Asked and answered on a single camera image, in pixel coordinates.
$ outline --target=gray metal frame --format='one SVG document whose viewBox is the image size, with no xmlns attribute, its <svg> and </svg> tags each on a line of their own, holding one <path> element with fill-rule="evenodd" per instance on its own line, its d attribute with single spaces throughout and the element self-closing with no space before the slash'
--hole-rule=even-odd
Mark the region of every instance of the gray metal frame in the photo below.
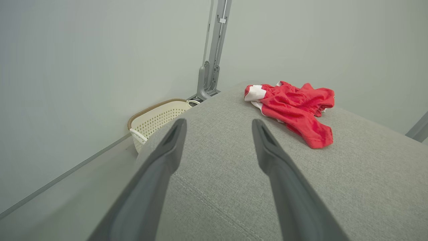
<svg viewBox="0 0 428 241">
<path fill-rule="evenodd" d="M 406 136 L 419 142 L 428 138 L 428 112 L 407 132 Z"/>
<path fill-rule="evenodd" d="M 209 58 L 199 69 L 198 89 L 196 96 L 200 99 L 208 99 L 209 97 L 219 93 L 217 90 L 217 80 L 220 72 L 220 57 L 226 35 L 227 22 L 229 19 L 230 6 L 232 0 L 218 0 L 217 11 L 213 26 L 213 35 L 210 46 Z M 208 22 L 207 43 L 209 31 L 211 27 L 211 14 Z"/>
</svg>

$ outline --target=basket handle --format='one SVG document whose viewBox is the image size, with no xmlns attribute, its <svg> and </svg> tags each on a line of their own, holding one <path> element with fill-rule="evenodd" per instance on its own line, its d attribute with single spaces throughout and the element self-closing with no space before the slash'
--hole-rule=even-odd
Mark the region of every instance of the basket handle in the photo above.
<svg viewBox="0 0 428 241">
<path fill-rule="evenodd" d="M 189 106 L 189 107 L 192 107 L 189 103 L 195 103 L 195 104 L 197 104 L 197 105 L 199 105 L 201 102 L 199 102 L 199 101 L 195 101 L 195 100 L 188 100 L 188 101 L 186 101 L 186 103 L 187 103 L 187 105 Z"/>
<path fill-rule="evenodd" d="M 143 136 L 140 132 L 132 128 L 129 129 L 129 132 L 131 132 L 132 136 L 135 137 L 135 139 L 137 139 L 142 145 L 144 145 L 144 143 L 147 141 L 147 138 Z"/>
</svg>

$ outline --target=laundry basket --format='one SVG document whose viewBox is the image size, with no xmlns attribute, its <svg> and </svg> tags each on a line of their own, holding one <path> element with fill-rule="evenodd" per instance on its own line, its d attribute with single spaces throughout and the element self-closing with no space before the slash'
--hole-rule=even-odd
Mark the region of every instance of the laundry basket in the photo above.
<svg viewBox="0 0 428 241">
<path fill-rule="evenodd" d="M 170 99 L 131 117 L 128 121 L 128 130 L 132 134 L 137 152 L 140 153 L 141 147 L 157 129 L 190 109 L 192 106 L 189 103 L 200 104 L 195 100 Z"/>
</svg>

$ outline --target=gray fabric upholstery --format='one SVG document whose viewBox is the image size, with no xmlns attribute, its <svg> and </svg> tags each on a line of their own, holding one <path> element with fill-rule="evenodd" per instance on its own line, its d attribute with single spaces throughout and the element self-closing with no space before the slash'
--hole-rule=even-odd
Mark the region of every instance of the gray fabric upholstery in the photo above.
<svg viewBox="0 0 428 241">
<path fill-rule="evenodd" d="M 319 121 L 334 143 L 311 149 L 244 102 L 239 84 L 181 115 L 188 132 L 166 194 L 158 240 L 282 239 L 270 183 L 257 164 L 251 121 L 262 119 L 351 240 L 428 240 L 428 147 L 348 111 Z M 154 150 L 172 123 L 151 136 Z"/>
</svg>

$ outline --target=metal bracket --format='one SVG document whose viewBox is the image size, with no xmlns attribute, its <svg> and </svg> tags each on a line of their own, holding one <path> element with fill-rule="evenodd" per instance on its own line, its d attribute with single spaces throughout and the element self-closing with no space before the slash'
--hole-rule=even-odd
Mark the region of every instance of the metal bracket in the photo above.
<svg viewBox="0 0 428 241">
<path fill-rule="evenodd" d="M 218 0 L 214 24 L 211 24 L 210 22 L 208 23 L 206 45 L 209 42 L 208 33 L 210 32 L 210 26 L 214 26 L 211 46 L 209 48 L 209 58 L 208 60 L 204 59 L 204 65 L 199 69 L 198 88 L 196 93 L 197 97 L 204 100 L 219 93 L 217 90 L 218 76 L 220 73 L 219 64 L 231 4 L 232 0 Z"/>
</svg>

